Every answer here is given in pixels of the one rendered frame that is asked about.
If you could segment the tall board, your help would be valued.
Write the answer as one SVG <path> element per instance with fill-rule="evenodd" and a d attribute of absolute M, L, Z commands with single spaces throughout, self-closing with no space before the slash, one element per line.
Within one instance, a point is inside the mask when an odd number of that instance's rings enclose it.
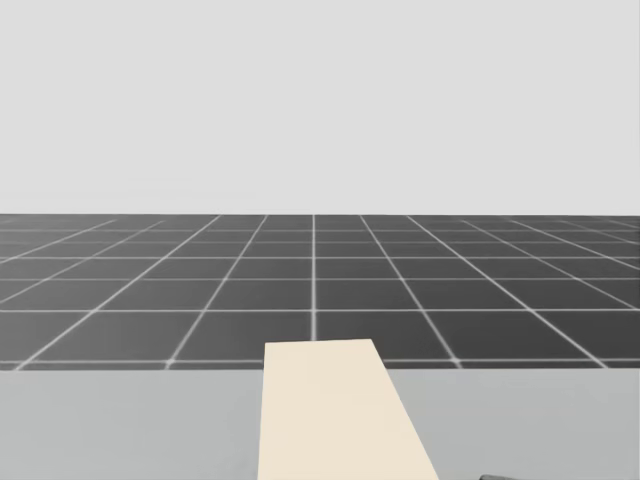
<path fill-rule="evenodd" d="M 257 480 L 439 480 L 372 340 L 268 343 Z"/>

